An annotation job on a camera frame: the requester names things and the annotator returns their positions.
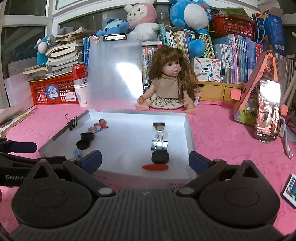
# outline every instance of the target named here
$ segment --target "pink tablecloth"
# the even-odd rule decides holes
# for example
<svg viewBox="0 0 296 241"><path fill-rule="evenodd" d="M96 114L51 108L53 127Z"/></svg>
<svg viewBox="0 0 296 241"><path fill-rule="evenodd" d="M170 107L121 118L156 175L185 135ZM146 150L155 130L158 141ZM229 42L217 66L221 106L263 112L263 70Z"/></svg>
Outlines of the pink tablecloth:
<svg viewBox="0 0 296 241"><path fill-rule="evenodd" d="M46 105L33 109L31 116L8 132L8 139L35 142L40 148L65 126L65 114L73 118L85 111L78 105ZM285 156L280 138L263 144L252 137L254 128L233 122L231 114L230 108L202 104L196 116L189 116L196 150L209 159L220 158L229 164L252 160L279 194L289 174L296 173L296 161ZM296 144L291 143L290 147L296 155ZM38 153L22 156L36 158ZM11 210L11 199L16 190L1 187L3 200L0 203L0 223L8 232L17 227ZM291 233L296 228L296 210L282 198L280 200L281 206L274 226L283 234Z"/></svg>

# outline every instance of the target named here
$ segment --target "doll hair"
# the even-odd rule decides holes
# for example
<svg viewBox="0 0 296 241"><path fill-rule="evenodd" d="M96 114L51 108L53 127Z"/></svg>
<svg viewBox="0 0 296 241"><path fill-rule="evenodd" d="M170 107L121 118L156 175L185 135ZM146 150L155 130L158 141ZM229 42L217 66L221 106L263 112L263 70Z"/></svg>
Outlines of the doll hair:
<svg viewBox="0 0 296 241"><path fill-rule="evenodd" d="M183 57L183 52L178 48L162 46L152 56L149 65L149 79L160 78L162 68L171 61L179 60L181 72L178 75L179 97L184 99L183 91L187 91L189 97L195 101L195 83L196 77L194 69L190 63Z"/></svg>

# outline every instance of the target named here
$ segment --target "metal clip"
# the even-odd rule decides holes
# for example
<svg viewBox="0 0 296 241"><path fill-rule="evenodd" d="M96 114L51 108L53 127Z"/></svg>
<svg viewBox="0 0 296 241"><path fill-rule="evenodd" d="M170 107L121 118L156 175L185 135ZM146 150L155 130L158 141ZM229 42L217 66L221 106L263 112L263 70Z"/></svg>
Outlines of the metal clip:
<svg viewBox="0 0 296 241"><path fill-rule="evenodd" d="M125 39L127 39L126 34L110 34L110 35L105 35L103 38L104 41L125 40Z"/></svg>
<svg viewBox="0 0 296 241"><path fill-rule="evenodd" d="M67 120L67 125L70 126L70 131L77 126L77 116L74 116L74 118L71 120L69 114L65 115L65 118Z"/></svg>
<svg viewBox="0 0 296 241"><path fill-rule="evenodd" d="M157 140L152 141L151 150L168 150L168 142L163 140L164 131L158 130L157 132Z"/></svg>

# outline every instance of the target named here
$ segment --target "red plastic basket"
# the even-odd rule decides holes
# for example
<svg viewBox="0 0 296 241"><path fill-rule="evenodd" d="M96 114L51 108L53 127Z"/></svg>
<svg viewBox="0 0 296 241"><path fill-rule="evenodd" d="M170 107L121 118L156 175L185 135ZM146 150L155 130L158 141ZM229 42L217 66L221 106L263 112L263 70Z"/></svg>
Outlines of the red plastic basket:
<svg viewBox="0 0 296 241"><path fill-rule="evenodd" d="M47 80L30 82L29 84L34 105L78 104L72 73Z"/></svg>
<svg viewBox="0 0 296 241"><path fill-rule="evenodd" d="M242 37L254 39L254 22L233 18L225 15L216 15L212 19L216 36L225 36L228 34L237 34Z"/></svg>

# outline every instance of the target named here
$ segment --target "remote control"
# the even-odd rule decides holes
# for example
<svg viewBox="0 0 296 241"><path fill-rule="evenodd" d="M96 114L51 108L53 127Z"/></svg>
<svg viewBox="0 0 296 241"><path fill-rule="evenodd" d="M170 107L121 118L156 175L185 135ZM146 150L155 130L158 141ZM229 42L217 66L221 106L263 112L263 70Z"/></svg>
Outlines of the remote control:
<svg viewBox="0 0 296 241"><path fill-rule="evenodd" d="M281 193L282 198L289 203L289 205L296 209L296 175L291 174L285 184L285 188Z"/></svg>

